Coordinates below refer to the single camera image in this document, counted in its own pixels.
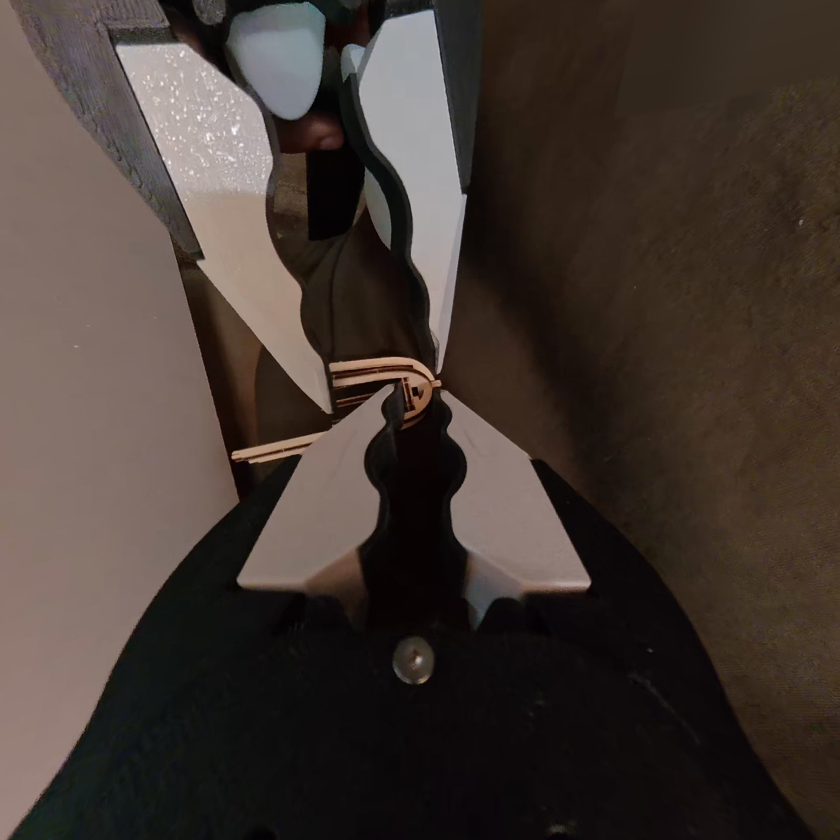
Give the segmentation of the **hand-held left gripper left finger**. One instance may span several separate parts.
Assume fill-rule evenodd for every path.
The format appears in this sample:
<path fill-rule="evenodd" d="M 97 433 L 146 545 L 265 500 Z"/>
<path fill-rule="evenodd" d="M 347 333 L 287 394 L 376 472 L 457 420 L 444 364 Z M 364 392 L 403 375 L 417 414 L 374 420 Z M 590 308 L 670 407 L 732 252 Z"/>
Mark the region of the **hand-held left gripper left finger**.
<path fill-rule="evenodd" d="M 301 456 L 237 583 L 256 592 L 336 599 L 353 625 L 364 619 L 363 544 L 380 517 L 381 495 L 364 459 L 392 411 L 403 420 L 396 385 L 383 386 Z"/>

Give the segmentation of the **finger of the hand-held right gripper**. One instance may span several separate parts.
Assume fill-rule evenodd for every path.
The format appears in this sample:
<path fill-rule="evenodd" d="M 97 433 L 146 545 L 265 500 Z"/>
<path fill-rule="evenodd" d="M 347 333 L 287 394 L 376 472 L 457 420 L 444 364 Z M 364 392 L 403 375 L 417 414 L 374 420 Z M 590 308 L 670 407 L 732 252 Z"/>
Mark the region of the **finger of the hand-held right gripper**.
<path fill-rule="evenodd" d="M 435 2 L 373 2 L 367 46 L 340 58 L 344 128 L 375 232 L 404 275 L 421 359 L 439 373 L 466 215 Z"/>
<path fill-rule="evenodd" d="M 136 101 L 197 239 L 204 274 L 294 383 L 332 412 L 301 323 L 301 288 L 268 225 L 275 159 L 257 102 L 182 42 L 117 45 Z"/>

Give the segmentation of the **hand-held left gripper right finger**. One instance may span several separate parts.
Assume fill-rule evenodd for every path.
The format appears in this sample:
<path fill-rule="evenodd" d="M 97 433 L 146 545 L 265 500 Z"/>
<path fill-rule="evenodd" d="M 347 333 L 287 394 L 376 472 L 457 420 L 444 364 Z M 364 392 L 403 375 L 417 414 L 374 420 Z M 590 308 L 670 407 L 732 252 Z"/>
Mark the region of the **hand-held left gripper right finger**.
<path fill-rule="evenodd" d="M 464 597 L 473 627 L 498 599 L 577 595 L 592 580 L 530 456 L 451 393 L 448 436 L 466 472 L 451 500 L 454 536 L 467 554 Z"/>

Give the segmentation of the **wooden model frame assembly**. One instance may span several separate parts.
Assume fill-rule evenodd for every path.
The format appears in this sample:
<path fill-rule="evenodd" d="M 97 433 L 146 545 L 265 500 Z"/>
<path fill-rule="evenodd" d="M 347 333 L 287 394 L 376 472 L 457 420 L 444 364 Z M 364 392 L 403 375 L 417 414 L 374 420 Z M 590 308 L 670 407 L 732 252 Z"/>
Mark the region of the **wooden model frame assembly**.
<path fill-rule="evenodd" d="M 404 400 L 404 428 L 415 425 L 426 413 L 435 389 L 441 386 L 436 374 L 422 362 L 404 356 L 381 356 L 372 359 L 337 361 L 329 364 L 332 388 L 336 392 L 357 389 L 351 395 L 338 395 L 333 405 L 351 413 L 370 400 L 382 383 L 399 387 Z M 236 464 L 257 465 L 301 455 L 324 432 L 288 438 L 270 444 L 235 450 L 229 457 Z"/>

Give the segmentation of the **person's right hand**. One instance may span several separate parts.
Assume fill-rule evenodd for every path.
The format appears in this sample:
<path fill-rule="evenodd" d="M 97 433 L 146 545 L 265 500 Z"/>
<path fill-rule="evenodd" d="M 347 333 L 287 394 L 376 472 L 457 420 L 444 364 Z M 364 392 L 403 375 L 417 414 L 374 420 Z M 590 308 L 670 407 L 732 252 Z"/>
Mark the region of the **person's right hand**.
<path fill-rule="evenodd" d="M 297 120 L 275 117 L 274 124 L 283 154 L 337 151 L 344 144 L 341 121 L 328 112 L 309 112 Z"/>

